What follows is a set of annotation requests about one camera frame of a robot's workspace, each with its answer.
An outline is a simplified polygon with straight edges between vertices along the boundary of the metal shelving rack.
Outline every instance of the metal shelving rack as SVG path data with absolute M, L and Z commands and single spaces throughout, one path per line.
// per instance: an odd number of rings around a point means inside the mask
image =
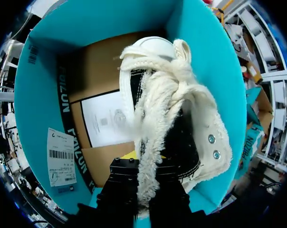
M 282 63 L 283 66 L 283 70 L 278 70 L 278 71 L 271 71 L 271 68 L 267 65 L 267 62 L 265 61 L 265 59 L 263 58 L 263 55 L 261 54 L 261 48 L 259 47 L 258 43 L 255 41 L 255 36 L 253 35 L 253 33 L 250 31 L 248 25 L 246 24 L 246 22 L 242 19 L 241 16 L 241 12 L 247 9 L 249 11 L 249 13 L 251 13 L 251 15 L 253 16 L 253 18 L 257 21 L 257 23 L 260 25 L 260 28 L 262 30 L 262 32 L 264 34 L 267 34 L 267 40 L 270 44 L 271 47 L 273 47 L 276 56 L 277 56 L 277 60 L 279 62 Z M 273 133 L 274 133 L 274 122 L 275 122 L 275 110 L 276 110 L 276 101 L 275 101 L 275 86 L 274 83 L 275 82 L 281 82 L 283 81 L 284 84 L 287 84 L 287 66 L 282 54 L 282 51 L 280 49 L 280 46 L 278 45 L 277 40 L 275 39 L 275 37 L 273 36 L 270 28 L 268 27 L 267 23 L 265 22 L 265 20 L 262 18 L 262 16 L 259 14 L 259 12 L 254 8 L 254 6 L 252 6 L 251 1 L 247 1 L 243 4 L 241 4 L 239 7 L 237 7 L 235 10 L 231 11 L 228 15 L 225 16 L 225 22 L 230 22 L 231 20 L 234 19 L 234 17 L 237 16 L 237 20 L 241 21 L 243 26 L 248 30 L 249 35 L 251 36 L 252 40 L 254 41 L 254 45 L 257 48 L 259 55 L 261 56 L 262 59 L 262 64 L 260 65 L 260 68 L 263 67 L 265 69 L 265 73 L 262 74 L 263 77 L 263 82 L 266 82 L 270 85 L 270 91 L 271 91 L 271 103 L 272 103 L 272 107 L 273 107 L 273 119 L 271 122 L 271 126 L 270 126 L 270 131 L 269 131 L 269 140 L 266 146 L 266 150 L 265 153 L 259 153 L 257 155 L 257 157 L 259 157 L 260 159 L 274 165 L 276 168 L 282 170 L 282 171 L 287 171 L 287 166 L 284 165 L 284 161 L 282 161 L 283 158 L 283 154 L 287 145 L 287 127 L 285 127 L 284 129 L 284 136 L 285 138 L 283 139 L 284 142 L 282 143 L 282 147 L 280 148 L 280 150 L 282 151 L 280 154 L 280 158 L 278 161 L 275 161 L 274 159 L 271 159 L 269 157 L 269 150 L 272 146 L 272 141 L 273 141 Z

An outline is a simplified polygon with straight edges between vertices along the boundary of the teal box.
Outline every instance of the teal box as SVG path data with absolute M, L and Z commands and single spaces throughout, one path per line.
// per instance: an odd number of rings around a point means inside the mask
M 272 113 L 272 106 L 268 100 L 265 91 L 261 86 L 246 90 L 247 101 L 247 123 L 253 122 L 258 125 L 264 125 L 261 121 L 266 113 Z M 253 106 L 257 104 L 258 115 Z
M 62 78 L 58 55 L 107 38 L 158 29 L 164 29 L 170 41 L 180 38 L 189 44 L 193 71 L 216 100 L 233 153 L 225 173 L 190 191 L 190 208 L 211 213 L 226 195 L 242 154 L 246 99 L 235 50 L 212 11 L 202 0 L 69 0 L 48 12 L 30 32 L 15 82 L 16 122 L 24 153 L 38 181 L 65 212 L 76 214 L 78 203 L 96 201 L 96 191 L 92 192 L 83 179 L 87 169 L 82 169 L 84 159 L 77 142 L 75 154 L 80 156 L 77 162 L 81 166 L 76 166 L 77 183 L 69 188 L 73 191 L 56 189 L 49 183 L 48 128 L 65 132 L 62 107 L 63 114 L 69 112 L 68 103 L 62 102 L 67 95 L 58 95 L 60 83 L 64 83 L 58 81 Z M 220 58 L 214 50 L 221 53 Z
M 260 124 L 260 121 L 257 115 L 255 114 L 253 105 L 256 99 L 258 98 L 258 95 L 260 94 L 261 90 L 262 90 L 261 87 L 255 87 L 255 88 L 246 90 L 247 120 L 249 122 L 253 121 L 256 124 Z
M 235 174 L 235 179 L 239 179 L 248 170 L 254 152 L 258 150 L 264 136 L 264 129 L 261 125 L 253 124 L 246 132 L 243 154 L 239 163 L 239 168 Z

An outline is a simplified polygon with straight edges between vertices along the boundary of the brown cardboard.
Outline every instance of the brown cardboard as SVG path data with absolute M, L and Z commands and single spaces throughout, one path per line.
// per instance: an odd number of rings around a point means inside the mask
M 82 154 L 93 180 L 103 187 L 109 177 L 109 165 L 115 157 L 134 150 L 134 143 L 90 148 L 83 119 L 81 100 L 119 89 L 119 56 L 126 46 L 146 36 L 161 36 L 160 32 L 138 32 L 105 39 L 63 57 L 67 66 L 67 88 Z
M 97 187 L 103 187 L 110 175 L 110 164 L 114 158 L 122 157 L 134 150 L 134 143 L 82 149 L 88 169 Z
M 256 101 L 258 102 L 258 109 L 259 111 L 265 111 L 265 112 L 269 112 L 272 113 L 272 105 L 270 103 L 270 101 L 268 100 L 268 97 L 264 91 L 264 89 L 260 86 L 261 91 L 256 99 Z
M 119 56 L 126 46 L 155 32 L 138 32 L 108 38 L 88 45 L 66 57 L 71 103 L 119 89 Z
M 244 32 L 243 34 L 243 37 L 244 37 L 244 40 L 245 40 L 245 43 L 248 47 L 248 50 L 254 54 L 254 49 L 253 49 L 253 40 L 252 38 L 250 37 L 250 35 L 248 35 L 246 32 Z
M 255 84 L 260 84 L 263 81 L 263 77 L 259 69 L 251 61 L 247 63 L 246 67 L 247 72 L 250 74 Z

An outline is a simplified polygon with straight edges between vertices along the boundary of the black tape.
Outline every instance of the black tape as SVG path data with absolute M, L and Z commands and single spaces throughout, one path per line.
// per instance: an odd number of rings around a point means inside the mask
M 76 134 L 73 116 L 70 111 L 70 104 L 67 97 L 67 85 L 66 85 L 66 68 L 64 64 L 58 59 L 57 66 L 57 91 L 60 105 L 60 112 L 63 127 L 66 134 L 72 135 L 74 137 L 74 158 L 75 163 L 79 169 L 79 172 L 86 183 L 86 186 L 93 193 L 95 182 L 93 181 L 91 174 L 87 168 L 86 162 L 84 160 L 81 148 L 79 145 L 79 139 Z

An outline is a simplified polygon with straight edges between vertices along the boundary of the white shoelace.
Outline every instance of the white shoelace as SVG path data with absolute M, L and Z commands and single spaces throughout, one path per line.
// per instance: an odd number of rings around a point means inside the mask
M 157 164 L 162 162 L 160 151 L 164 149 L 164 138 L 185 99 L 199 99 L 216 108 L 210 91 L 197 83 L 192 71 L 191 52 L 188 44 L 177 39 L 173 43 L 176 59 L 169 62 L 142 47 L 126 47 L 120 58 L 133 59 L 121 65 L 122 70 L 146 69 L 141 81 L 142 95 L 134 113 L 135 150 L 139 155 L 138 201 L 148 207 L 150 199 L 159 189 L 155 179 Z M 140 157 L 142 142 L 144 154 Z

